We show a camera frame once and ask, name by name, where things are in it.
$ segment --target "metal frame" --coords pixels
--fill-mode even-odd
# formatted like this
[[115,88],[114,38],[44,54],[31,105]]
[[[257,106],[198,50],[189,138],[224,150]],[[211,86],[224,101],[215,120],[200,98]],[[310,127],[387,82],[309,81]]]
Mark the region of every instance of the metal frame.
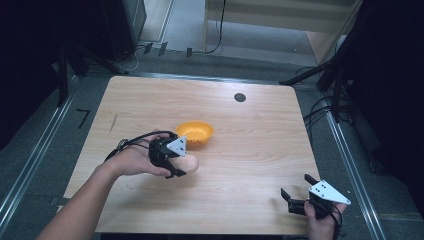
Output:
[[7,225],[10,222],[15,210],[17,209],[22,197],[25,194],[32,178],[35,175],[41,161],[43,160],[44,154],[50,146],[53,137],[56,134],[57,129],[63,121],[66,113],[68,112],[69,106],[72,103],[74,93],[79,86],[79,79],[74,76],[70,82],[70,93],[69,97],[63,103],[62,107],[57,108],[54,112],[50,122],[46,129],[35,145],[31,155],[21,170],[18,178],[13,184],[11,190],[1,203],[0,207],[0,238],[4,234]]

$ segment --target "gray floor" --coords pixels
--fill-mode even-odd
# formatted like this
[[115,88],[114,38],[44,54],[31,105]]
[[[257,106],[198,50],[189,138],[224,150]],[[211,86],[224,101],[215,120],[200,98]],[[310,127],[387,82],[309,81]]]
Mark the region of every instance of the gray floor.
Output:
[[[176,0],[174,12],[179,9],[177,3],[184,4],[184,2]],[[172,31],[171,26],[168,26],[164,38],[168,40],[169,45],[165,54],[159,56],[159,50],[156,48],[152,49],[149,54],[140,52],[138,54],[139,66],[135,70],[130,71],[130,75],[140,76],[148,73],[178,74],[187,77],[227,78],[228,81],[234,81],[234,79],[228,78],[236,78],[247,79],[248,82],[257,84],[278,84],[279,80],[292,78],[296,75],[298,69],[310,64],[307,60],[304,62],[294,60],[288,63],[285,61],[263,61],[263,59],[252,59],[253,57],[241,57],[240,52],[231,55],[231,57],[197,54],[186,58],[185,51],[181,49],[186,48],[183,46],[195,46],[194,43],[188,40],[186,44],[184,44],[183,40],[171,41]],[[182,39],[183,35],[186,34],[181,36],[175,34],[175,37],[176,39]],[[295,42],[294,39],[296,39],[296,37],[291,40],[289,37],[287,38],[287,42]],[[305,41],[305,38],[299,37],[296,41],[300,42],[297,44],[305,47],[304,55],[307,58],[313,58],[313,56],[307,54],[308,42]],[[176,45],[173,46],[172,42],[181,44],[181,48],[178,49]],[[243,43],[242,45],[245,48],[252,46],[250,43]],[[290,51],[292,49],[290,45],[280,46],[278,44],[275,49],[280,49],[275,51],[281,51],[287,56],[293,54]],[[130,58],[120,64],[129,68],[134,66],[136,61]],[[7,225],[6,231],[0,238],[33,239],[54,216],[57,206],[51,205],[50,202],[53,197],[62,196],[66,189],[67,182],[111,76],[101,66],[90,64],[90,72],[87,77],[80,78],[80,86],[75,92],[68,113],[59,126],[38,171]],[[309,113],[311,106],[321,97],[321,94],[313,88],[313,83],[317,79],[318,76],[314,76],[304,84],[295,86],[303,115]],[[11,189],[34,145],[53,115],[57,95],[57,92],[53,93],[31,119],[25,123],[12,142],[0,152],[0,169],[2,172],[0,196],[2,199]],[[77,109],[91,111],[81,129],[78,129],[78,127],[81,124],[83,115]],[[354,126],[342,123],[341,127],[387,239],[422,239],[424,236],[424,222],[417,213],[406,187],[392,176],[378,176],[372,173],[368,166],[366,153],[355,133]],[[337,187],[352,200],[352,205],[346,211],[344,227],[339,239],[371,239],[356,193],[326,118],[318,121],[313,127],[313,149],[322,179],[332,183],[333,186]]]

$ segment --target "wooden panel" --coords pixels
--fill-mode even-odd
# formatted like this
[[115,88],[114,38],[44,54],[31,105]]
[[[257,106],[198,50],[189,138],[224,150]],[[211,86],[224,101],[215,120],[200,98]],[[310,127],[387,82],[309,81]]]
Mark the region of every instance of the wooden panel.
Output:
[[334,49],[337,41],[342,35],[349,34],[356,21],[361,4],[362,1],[356,1],[355,4],[347,9],[343,20],[333,24],[333,29],[330,33],[306,32],[318,64],[328,60],[335,54]]
[[[245,102],[234,99],[246,95]],[[121,177],[99,232],[305,234],[280,196],[306,199],[319,179],[294,90],[286,86],[114,77],[65,192],[71,197],[123,138],[202,120],[215,132],[188,153],[199,169],[181,178]]]
[[[221,12],[223,0],[206,0],[209,20]],[[227,0],[225,22],[333,33],[358,0]]]

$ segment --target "table surface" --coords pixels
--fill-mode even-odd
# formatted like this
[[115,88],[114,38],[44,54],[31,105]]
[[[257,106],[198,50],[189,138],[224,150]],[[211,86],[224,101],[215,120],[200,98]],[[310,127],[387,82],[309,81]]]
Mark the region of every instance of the table surface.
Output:
[[[236,101],[237,93],[246,100]],[[96,231],[305,234],[305,217],[288,213],[280,188],[306,199],[304,174],[319,174],[287,86],[113,77],[64,196],[72,197],[121,139],[192,120],[215,130],[207,144],[188,149],[199,169],[172,179],[119,178]]]

